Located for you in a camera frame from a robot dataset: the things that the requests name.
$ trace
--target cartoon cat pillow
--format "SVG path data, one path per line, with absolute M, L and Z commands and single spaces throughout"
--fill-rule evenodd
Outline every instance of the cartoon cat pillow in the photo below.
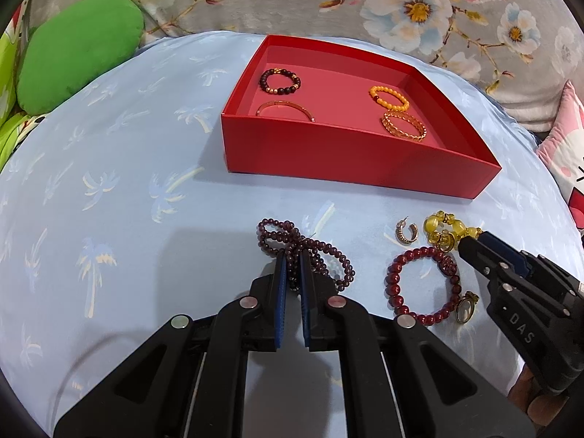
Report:
M 537 149 L 584 234 L 584 105 L 567 81 L 556 123 Z

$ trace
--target blue gripper pad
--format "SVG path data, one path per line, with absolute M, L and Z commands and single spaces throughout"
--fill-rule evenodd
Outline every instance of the blue gripper pad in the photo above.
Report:
M 517 275 L 527 278 L 530 272 L 527 260 L 512 246 L 507 245 L 502 240 L 492 235 L 491 232 L 483 232 L 480 234 L 478 241 L 485 247 L 488 247 L 495 253 L 501 255 L 507 263 L 513 265 L 513 269 Z
M 280 262 L 280 271 L 274 272 L 274 280 L 278 282 L 278 299 L 274 309 L 274 330 L 276 348 L 282 345 L 284 337 L 284 313 L 286 310 L 286 261 Z
M 304 258 L 300 255 L 300 272 L 304 272 Z M 307 298 L 304 292 L 306 291 L 306 279 L 302 275 L 302 281 L 300 282 L 300 306 L 302 308 L 302 330 L 304 333 L 304 346 L 310 347 L 310 324 L 308 319 L 309 307 L 307 305 Z

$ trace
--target dark wooden bead bracelet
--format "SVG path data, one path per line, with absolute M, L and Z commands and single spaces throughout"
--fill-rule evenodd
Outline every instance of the dark wooden bead bracelet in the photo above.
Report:
M 444 304 L 440 311 L 431 315 L 421 315 L 410 311 L 410 309 L 404 304 L 404 297 L 399 294 L 401 291 L 398 284 L 399 274 L 401 273 L 402 268 L 410 261 L 423 257 L 433 258 L 438 264 L 440 271 L 450 278 L 450 283 L 452 285 L 452 294 L 449 301 Z M 449 317 L 450 313 L 456 309 L 456 306 L 460 302 L 462 287 L 460 286 L 460 276 L 457 275 L 458 267 L 456 261 L 450 255 L 446 255 L 436 247 L 420 247 L 419 249 L 408 250 L 404 254 L 398 255 L 387 271 L 388 274 L 385 279 L 387 282 L 387 288 L 385 289 L 385 292 L 389 295 L 389 304 L 395 308 L 395 314 L 398 316 L 410 315 L 424 326 L 432 326 L 433 324 L 438 324 L 443 319 Z
M 281 230 L 268 231 L 266 229 L 266 226 L 268 225 Z M 299 290 L 299 257 L 303 250 L 308 251 L 312 270 L 321 275 L 328 275 L 329 270 L 326 268 L 324 259 L 320 257 L 319 251 L 332 255 L 339 260 L 344 269 L 345 277 L 343 280 L 335 281 L 335 286 L 338 291 L 343 291 L 354 280 L 355 271 L 353 270 L 349 259 L 343 255 L 343 252 L 336 247 L 333 247 L 330 243 L 320 242 L 316 239 L 309 239 L 308 237 L 301 235 L 298 228 L 294 226 L 294 222 L 290 222 L 289 220 L 280 222 L 279 220 L 274 219 L 263 219 L 258 224 L 258 237 L 259 246 L 268 254 L 276 256 L 278 255 L 278 252 L 284 250 L 286 255 L 288 285 L 293 291 Z M 275 249 L 268 244 L 267 239 L 285 243 L 285 248 Z
M 270 86 L 268 85 L 268 77 L 272 74 L 282 74 L 283 76 L 290 77 L 294 84 L 291 85 L 290 87 L 280 87 L 279 89 L 271 89 Z M 259 78 L 259 86 L 262 88 L 264 92 L 267 92 L 269 94 L 278 94 L 282 96 L 293 94 L 294 92 L 296 92 L 300 88 L 301 82 L 300 78 L 291 70 L 274 68 L 268 69 L 262 74 L 262 76 Z

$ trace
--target red box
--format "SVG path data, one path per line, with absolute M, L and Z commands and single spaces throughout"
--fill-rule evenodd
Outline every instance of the red box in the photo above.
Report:
M 270 68 L 293 70 L 302 86 L 294 94 L 271 95 L 259 87 Z M 291 85 L 274 74 L 270 87 Z M 410 101 L 421 120 L 421 142 L 392 136 L 381 124 L 385 109 L 369 95 L 388 86 Z M 381 95 L 398 104 L 389 94 Z M 315 118 L 264 102 L 287 100 Z M 407 122 L 392 119 L 417 134 Z M 221 114 L 227 168 L 445 194 L 474 199 L 501 167 L 459 110 L 416 68 L 373 52 L 292 36 L 267 36 L 247 65 Z

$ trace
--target jewelry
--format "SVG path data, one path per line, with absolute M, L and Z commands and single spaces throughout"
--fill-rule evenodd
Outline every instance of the jewelry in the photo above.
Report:
M 391 120 L 389 119 L 391 116 L 395 118 L 401 118 L 402 120 L 405 120 L 408 123 L 412 124 L 420 134 L 410 135 L 409 133 L 401 131 L 398 127 L 391 123 Z M 389 110 L 383 115 L 381 123 L 383 123 L 385 129 L 395 137 L 407 138 L 408 140 L 414 141 L 422 141 L 427 134 L 426 127 L 422 122 L 420 122 L 416 117 L 403 113 L 401 111 Z
M 274 226 L 281 230 L 268 231 L 266 229 L 267 225 Z M 341 265 L 345 270 L 345 279 L 335 281 L 335 286 L 337 287 L 338 291 L 343 291 L 353 282 L 355 271 L 353 270 L 349 259 L 343 255 L 343 252 L 341 252 L 336 247 L 333 247 L 330 243 L 319 242 L 315 239 L 309 239 L 304 235 L 300 235 L 298 228 L 294 227 L 294 222 L 290 222 L 289 220 L 280 222 L 279 220 L 274 219 L 263 219 L 258 224 L 258 232 L 259 246 L 262 250 L 273 256 L 278 255 L 278 252 L 284 250 L 286 255 L 288 285 L 292 291 L 299 290 L 299 257 L 303 250 L 308 251 L 312 270 L 315 273 L 319 273 L 321 275 L 328 275 L 329 270 L 326 268 L 324 259 L 320 257 L 320 254 L 318 253 L 319 250 L 339 259 L 339 262 L 341 262 Z M 285 243 L 286 246 L 284 249 L 275 249 L 270 247 L 266 241 L 267 239 Z
M 438 232 L 439 226 L 445 224 L 452 226 L 452 231 L 443 229 L 442 232 Z M 466 227 L 462 220 L 455 219 L 454 214 L 446 214 L 444 211 L 438 211 L 427 217 L 424 221 L 424 230 L 428 234 L 428 242 L 444 252 L 456 248 L 463 237 L 470 236 L 476 239 L 483 233 L 480 227 Z
M 280 87 L 279 89 L 271 89 L 268 85 L 268 77 L 272 74 L 282 74 L 283 76 L 290 77 L 294 85 L 290 87 Z M 291 70 L 288 69 L 268 69 L 265 71 L 262 76 L 259 78 L 259 86 L 262 87 L 264 92 L 268 92 L 269 94 L 278 94 L 278 95 L 288 95 L 293 94 L 300 88 L 300 78 L 294 74 Z
M 478 303 L 478 295 L 472 291 L 467 291 L 458 303 L 456 308 L 456 321 L 460 324 L 466 324 L 474 315 L 475 305 Z
M 266 107 L 271 107 L 272 105 L 287 105 L 288 107 L 292 107 L 295 108 L 296 110 L 300 110 L 304 115 L 306 115 L 308 117 L 308 119 L 311 122 L 314 122 L 314 117 L 310 114 L 310 112 L 308 110 L 306 110 L 304 107 L 301 107 L 298 104 L 295 104 L 294 102 L 288 102 L 285 100 L 271 100 L 269 102 L 265 102 L 262 105 L 260 105 L 258 107 L 258 111 L 256 111 L 256 116 L 259 116 L 260 112 L 266 108 Z
M 410 261 L 424 257 L 433 258 L 438 264 L 440 271 L 450 278 L 450 283 L 452 285 L 452 294 L 449 300 L 444 304 L 440 311 L 431 315 L 420 315 L 410 311 L 410 309 L 404 304 L 404 297 L 399 295 L 401 288 L 398 283 L 399 274 L 401 273 L 402 268 Z M 389 304 L 395 308 L 395 314 L 398 316 L 410 315 L 424 326 L 438 324 L 442 322 L 443 319 L 449 317 L 450 313 L 456 309 L 460 302 L 460 292 L 462 292 L 462 287 L 460 286 L 460 276 L 457 275 L 457 270 L 458 267 L 454 258 L 450 255 L 445 255 L 436 247 L 420 247 L 419 249 L 407 250 L 405 253 L 398 255 L 387 269 L 388 275 L 385 279 L 387 281 L 387 288 L 385 289 L 385 292 L 389 295 Z
M 396 97 L 403 105 L 392 105 L 387 103 L 385 100 L 380 98 L 377 95 L 377 92 L 386 92 L 388 94 L 393 95 Z M 377 102 L 382 107 L 385 107 L 387 110 L 395 110 L 396 112 L 405 112 L 408 108 L 410 108 L 410 102 L 406 99 L 403 95 L 401 95 L 396 90 L 390 89 L 389 87 L 384 86 L 373 86 L 369 89 L 369 95 L 372 96 L 374 102 Z
M 409 240 L 407 238 L 405 238 L 404 236 L 404 227 L 405 227 L 405 221 L 408 218 L 406 217 L 405 219 L 400 220 L 397 225 L 395 226 L 395 236 L 398 238 L 398 240 L 405 244 L 408 245 L 410 243 L 414 243 L 417 239 L 418 239 L 418 226 L 414 223 L 410 224 L 410 229 L 412 229 L 412 234 L 414 234 L 412 240 Z

